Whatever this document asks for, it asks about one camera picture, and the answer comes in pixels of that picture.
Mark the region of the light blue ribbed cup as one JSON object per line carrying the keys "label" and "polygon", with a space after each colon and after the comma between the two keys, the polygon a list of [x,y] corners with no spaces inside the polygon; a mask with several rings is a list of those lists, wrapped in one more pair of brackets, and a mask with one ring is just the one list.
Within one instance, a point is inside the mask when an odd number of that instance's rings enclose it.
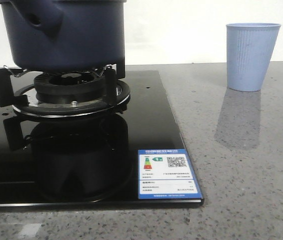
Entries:
{"label": "light blue ribbed cup", "polygon": [[261,90],[281,25],[229,23],[226,25],[227,87],[236,91]]}

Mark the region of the dark blue cooking pot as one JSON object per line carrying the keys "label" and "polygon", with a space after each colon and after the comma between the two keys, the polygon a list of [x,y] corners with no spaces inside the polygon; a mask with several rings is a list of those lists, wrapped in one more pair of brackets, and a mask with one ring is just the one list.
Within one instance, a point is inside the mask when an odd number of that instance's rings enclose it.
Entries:
{"label": "dark blue cooking pot", "polygon": [[14,63],[72,72],[125,61],[122,0],[0,0]]}

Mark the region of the black metal pot support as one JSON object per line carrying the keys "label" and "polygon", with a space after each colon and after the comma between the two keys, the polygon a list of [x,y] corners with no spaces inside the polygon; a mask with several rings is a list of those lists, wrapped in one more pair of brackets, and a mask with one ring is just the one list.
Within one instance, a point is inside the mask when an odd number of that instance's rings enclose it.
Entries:
{"label": "black metal pot support", "polygon": [[0,107],[14,106],[19,111],[70,114],[84,109],[116,106],[130,96],[130,88],[118,79],[111,65],[87,71],[45,72],[33,84],[13,90],[11,77],[30,73],[28,68],[0,68]]}

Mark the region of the blue energy label sticker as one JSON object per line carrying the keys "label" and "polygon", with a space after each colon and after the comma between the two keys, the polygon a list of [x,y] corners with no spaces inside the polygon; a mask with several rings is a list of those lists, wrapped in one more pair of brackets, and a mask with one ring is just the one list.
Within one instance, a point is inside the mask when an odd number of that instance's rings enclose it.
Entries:
{"label": "blue energy label sticker", "polygon": [[185,149],[138,150],[140,200],[195,200],[203,195]]}

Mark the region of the black glass gas stove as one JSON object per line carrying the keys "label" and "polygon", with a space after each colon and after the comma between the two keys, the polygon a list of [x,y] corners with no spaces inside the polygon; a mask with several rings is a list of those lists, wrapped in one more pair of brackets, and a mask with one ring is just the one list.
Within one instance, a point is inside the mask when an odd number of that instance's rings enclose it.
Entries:
{"label": "black glass gas stove", "polygon": [[138,150],[185,149],[160,74],[129,71],[118,113],[69,119],[0,107],[0,209],[196,208],[193,199],[139,199]]}

